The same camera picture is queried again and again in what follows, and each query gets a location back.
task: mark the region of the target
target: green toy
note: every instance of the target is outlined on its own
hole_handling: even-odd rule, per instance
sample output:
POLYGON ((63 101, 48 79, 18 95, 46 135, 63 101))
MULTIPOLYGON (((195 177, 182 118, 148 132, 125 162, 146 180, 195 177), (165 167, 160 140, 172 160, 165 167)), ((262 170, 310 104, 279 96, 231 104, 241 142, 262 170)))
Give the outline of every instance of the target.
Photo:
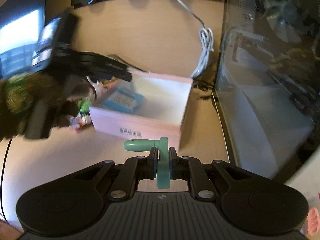
POLYGON ((130 152, 148 152, 151 147, 157 147, 160 152, 157 167, 158 188, 170 188, 168 138, 162 137, 159 140, 134 139, 124 142, 124 149, 130 152))

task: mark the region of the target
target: barcode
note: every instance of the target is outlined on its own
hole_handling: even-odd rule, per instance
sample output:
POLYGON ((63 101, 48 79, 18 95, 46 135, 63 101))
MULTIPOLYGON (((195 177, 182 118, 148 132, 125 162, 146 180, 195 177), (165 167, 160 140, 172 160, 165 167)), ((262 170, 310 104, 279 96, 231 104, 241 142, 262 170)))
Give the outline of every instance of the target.
POLYGON ((134 137, 142 137, 140 131, 135 131, 127 128, 120 128, 120 133, 132 135, 134 137))

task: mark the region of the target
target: blue package in box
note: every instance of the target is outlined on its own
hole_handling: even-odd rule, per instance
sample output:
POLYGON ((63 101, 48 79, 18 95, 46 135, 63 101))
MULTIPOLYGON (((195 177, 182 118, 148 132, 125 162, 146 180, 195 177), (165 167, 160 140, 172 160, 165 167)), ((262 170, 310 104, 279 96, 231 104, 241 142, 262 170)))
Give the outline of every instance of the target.
POLYGON ((115 111, 133 114, 141 104, 144 96, 125 87, 120 87, 105 100, 102 105, 115 111))

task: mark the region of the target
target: desk surface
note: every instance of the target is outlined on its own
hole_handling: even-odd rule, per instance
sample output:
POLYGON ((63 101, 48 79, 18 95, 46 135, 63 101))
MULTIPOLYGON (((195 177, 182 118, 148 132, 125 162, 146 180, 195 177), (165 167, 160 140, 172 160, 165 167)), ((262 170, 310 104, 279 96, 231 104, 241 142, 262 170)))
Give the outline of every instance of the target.
MULTIPOLYGON (((178 155, 196 157, 202 163, 211 163, 214 159, 228 161, 218 115, 211 100, 196 100, 199 93, 203 94, 199 90, 191 93, 178 155)), ((7 220, 20 228, 15 204, 24 192, 33 187, 103 160, 111 159, 119 164, 136 156, 136 153, 124 150, 124 141, 120 137, 96 132, 93 127, 80 133, 68 128, 54 129, 47 140, 14 138, 7 157, 3 183, 4 214, 7 220)), ((0 162, 4 158, 7 143, 0 143, 0 162)), ((138 190, 168 191, 157 189, 155 180, 141 181, 138 190)), ((171 182, 170 191, 185 190, 185 181, 171 182)))

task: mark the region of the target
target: ribbed gray panel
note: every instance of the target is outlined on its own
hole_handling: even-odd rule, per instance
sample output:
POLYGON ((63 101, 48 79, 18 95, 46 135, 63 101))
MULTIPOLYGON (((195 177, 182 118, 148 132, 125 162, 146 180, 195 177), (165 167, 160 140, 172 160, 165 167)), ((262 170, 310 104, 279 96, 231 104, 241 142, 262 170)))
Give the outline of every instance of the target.
POLYGON ((262 237, 245 233, 226 222, 212 203, 191 198, 188 192, 137 192, 123 203, 109 206, 87 230, 66 237, 24 234, 20 240, 303 240, 300 233, 262 237))

